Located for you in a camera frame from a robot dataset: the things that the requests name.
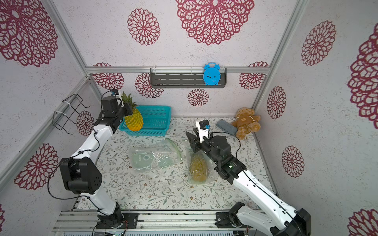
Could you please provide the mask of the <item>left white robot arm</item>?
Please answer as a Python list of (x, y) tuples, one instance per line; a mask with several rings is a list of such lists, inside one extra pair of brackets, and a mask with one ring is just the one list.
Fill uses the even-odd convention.
[(133, 114), (132, 107), (122, 101), (118, 90), (101, 99), (99, 117), (83, 145), (59, 165), (63, 184), (77, 198), (86, 198), (97, 209), (98, 221), (108, 228), (121, 228), (126, 221), (120, 205), (112, 200), (102, 187), (102, 174), (95, 163), (108, 139), (116, 132), (125, 116)]

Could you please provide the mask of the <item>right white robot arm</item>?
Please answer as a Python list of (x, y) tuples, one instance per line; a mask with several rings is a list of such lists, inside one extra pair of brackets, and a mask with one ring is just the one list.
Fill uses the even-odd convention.
[(186, 132), (193, 152), (201, 151), (215, 163), (215, 171), (231, 185), (243, 191), (261, 210), (237, 203), (229, 210), (234, 226), (250, 226), (267, 236), (309, 236), (311, 215), (303, 208), (295, 209), (277, 197), (252, 174), (236, 156), (224, 136), (200, 138), (199, 133)]

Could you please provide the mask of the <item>yellow pineapple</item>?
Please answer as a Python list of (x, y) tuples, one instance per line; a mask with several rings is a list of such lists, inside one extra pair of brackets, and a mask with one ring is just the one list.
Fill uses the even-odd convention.
[(121, 95), (123, 103), (130, 105), (132, 109), (132, 115), (125, 117), (125, 123), (129, 130), (136, 132), (143, 128), (144, 121), (140, 111), (137, 109), (137, 102), (133, 102), (132, 94), (126, 95), (122, 92)]

